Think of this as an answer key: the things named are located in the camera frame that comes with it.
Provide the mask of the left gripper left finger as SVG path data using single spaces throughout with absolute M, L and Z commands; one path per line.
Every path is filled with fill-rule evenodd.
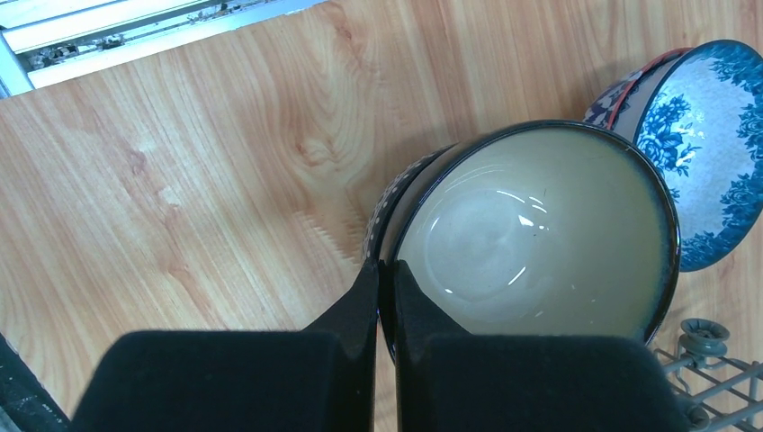
M 298 331 L 136 331 L 104 354 L 75 431 L 370 431 L 377 263 Z

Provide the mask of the dark patterned bowl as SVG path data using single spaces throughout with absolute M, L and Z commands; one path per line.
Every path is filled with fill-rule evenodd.
M 365 227 L 364 240 L 361 247 L 362 259 L 377 259 L 380 256 L 384 231 L 397 202 L 419 173 L 451 147 L 453 147 L 453 144 L 439 148 L 412 162 L 385 187 Z

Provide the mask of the white blue floral bowl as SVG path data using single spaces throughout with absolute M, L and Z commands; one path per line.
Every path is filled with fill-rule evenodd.
M 681 269 L 729 255 L 762 212 L 762 57 L 713 40 L 642 72 L 613 118 L 656 167 L 678 212 Z

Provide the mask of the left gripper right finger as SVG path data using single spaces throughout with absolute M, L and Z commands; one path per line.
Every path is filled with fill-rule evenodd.
M 686 431 L 644 344 L 600 336 L 478 336 L 393 267 L 402 431 Z

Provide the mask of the blue zigzag red bowl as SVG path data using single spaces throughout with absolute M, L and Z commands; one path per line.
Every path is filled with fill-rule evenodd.
M 668 62 L 689 52 L 691 47 L 672 49 L 660 54 L 639 69 L 630 72 L 610 85 L 586 110 L 583 122 L 612 130 L 618 112 L 624 107 L 625 99 L 637 82 L 649 72 L 655 71 Z

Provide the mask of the dark blue bowl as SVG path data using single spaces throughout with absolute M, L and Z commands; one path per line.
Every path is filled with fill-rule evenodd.
M 381 241 L 421 292 L 476 335 L 596 335 L 649 343 L 678 281 L 675 204 L 627 139 L 527 121 L 422 170 Z

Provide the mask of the grey wire dish rack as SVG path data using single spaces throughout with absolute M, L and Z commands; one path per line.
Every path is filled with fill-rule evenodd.
M 654 347 L 690 431 L 760 431 L 762 363 L 728 355 L 730 331 L 684 319 L 672 351 Z

